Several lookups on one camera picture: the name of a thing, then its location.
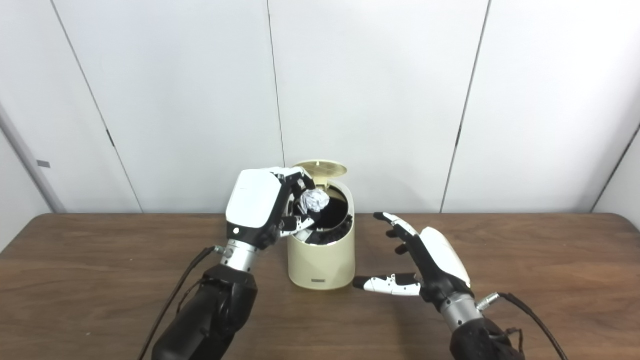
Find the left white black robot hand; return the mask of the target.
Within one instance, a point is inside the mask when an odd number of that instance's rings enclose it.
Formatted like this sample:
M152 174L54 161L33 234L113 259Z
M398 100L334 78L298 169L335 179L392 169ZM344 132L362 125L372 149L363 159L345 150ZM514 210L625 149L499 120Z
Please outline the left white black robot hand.
M317 223L329 202L302 167L243 170L226 208L226 237L265 250Z

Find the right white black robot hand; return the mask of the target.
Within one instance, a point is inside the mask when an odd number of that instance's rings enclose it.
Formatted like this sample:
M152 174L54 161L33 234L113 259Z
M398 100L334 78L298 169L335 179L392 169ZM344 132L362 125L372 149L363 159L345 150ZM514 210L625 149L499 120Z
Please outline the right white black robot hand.
M404 219L375 212L374 218L391 225L387 237L400 239L397 255L409 255L414 272L391 275L355 276L352 286L366 292L391 296L421 297L440 309L454 296L474 299L470 276L457 252L440 231L426 227L416 230Z

